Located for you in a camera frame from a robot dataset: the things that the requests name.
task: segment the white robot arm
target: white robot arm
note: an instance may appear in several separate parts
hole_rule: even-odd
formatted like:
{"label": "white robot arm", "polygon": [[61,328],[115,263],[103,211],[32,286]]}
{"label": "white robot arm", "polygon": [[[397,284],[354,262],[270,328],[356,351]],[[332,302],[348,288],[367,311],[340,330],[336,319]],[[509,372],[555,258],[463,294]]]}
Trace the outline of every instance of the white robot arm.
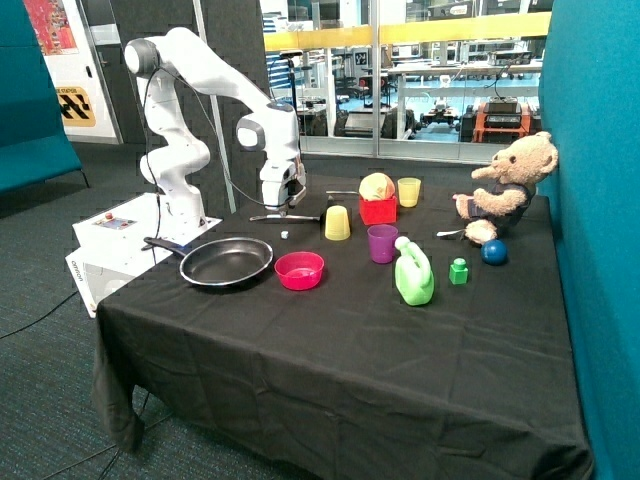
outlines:
{"label": "white robot arm", "polygon": [[125,49],[125,61],[137,76],[149,128],[167,141],[148,159],[143,157],[140,166],[145,178],[155,179],[164,191],[174,221],[189,227],[203,222],[200,192],[187,184],[185,175],[209,163],[209,149],[184,122],[174,85],[178,76],[200,93],[235,98],[251,109],[238,122],[236,134],[246,150],[266,152],[260,171],[266,208],[284,214],[302,200],[306,174],[291,105],[272,101],[186,28],[174,28],[163,37],[132,40]]}

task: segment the pink bowl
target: pink bowl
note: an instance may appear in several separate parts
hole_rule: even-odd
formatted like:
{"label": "pink bowl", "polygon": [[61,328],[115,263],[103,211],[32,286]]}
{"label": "pink bowl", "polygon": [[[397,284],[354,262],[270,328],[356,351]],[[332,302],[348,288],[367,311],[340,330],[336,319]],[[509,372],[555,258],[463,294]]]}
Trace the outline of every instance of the pink bowl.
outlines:
{"label": "pink bowl", "polygon": [[274,268],[284,287],[309,290],[320,283],[324,260],[312,252],[293,252],[280,257]]}

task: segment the yellow cup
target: yellow cup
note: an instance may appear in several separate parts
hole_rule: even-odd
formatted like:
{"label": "yellow cup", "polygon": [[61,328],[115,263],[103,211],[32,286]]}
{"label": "yellow cup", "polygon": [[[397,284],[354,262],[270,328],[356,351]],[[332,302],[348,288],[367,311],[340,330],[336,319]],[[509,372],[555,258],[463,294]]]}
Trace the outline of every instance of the yellow cup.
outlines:
{"label": "yellow cup", "polygon": [[398,180],[398,200],[403,207],[415,207],[420,196],[419,178],[401,178]]}
{"label": "yellow cup", "polygon": [[324,225],[324,236],[329,240],[346,240],[351,235],[349,213],[342,205],[334,205],[327,209]]}

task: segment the green block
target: green block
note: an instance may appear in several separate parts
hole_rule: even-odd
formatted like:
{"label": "green block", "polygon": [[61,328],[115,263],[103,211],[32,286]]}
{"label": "green block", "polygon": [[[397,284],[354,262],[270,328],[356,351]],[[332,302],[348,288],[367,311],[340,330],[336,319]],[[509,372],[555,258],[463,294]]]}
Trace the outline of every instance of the green block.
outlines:
{"label": "green block", "polygon": [[467,283],[469,277],[469,269],[467,268],[467,262],[464,258],[456,258],[451,267],[449,267],[449,280],[454,285],[462,285]]}

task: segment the red box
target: red box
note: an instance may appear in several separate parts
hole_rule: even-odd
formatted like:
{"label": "red box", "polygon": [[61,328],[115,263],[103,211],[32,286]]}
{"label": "red box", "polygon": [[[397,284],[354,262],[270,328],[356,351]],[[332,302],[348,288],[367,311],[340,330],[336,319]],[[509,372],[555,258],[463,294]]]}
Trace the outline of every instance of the red box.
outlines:
{"label": "red box", "polygon": [[365,225],[394,223],[397,210],[398,201],[395,195],[387,200],[365,200],[360,197],[360,217]]}

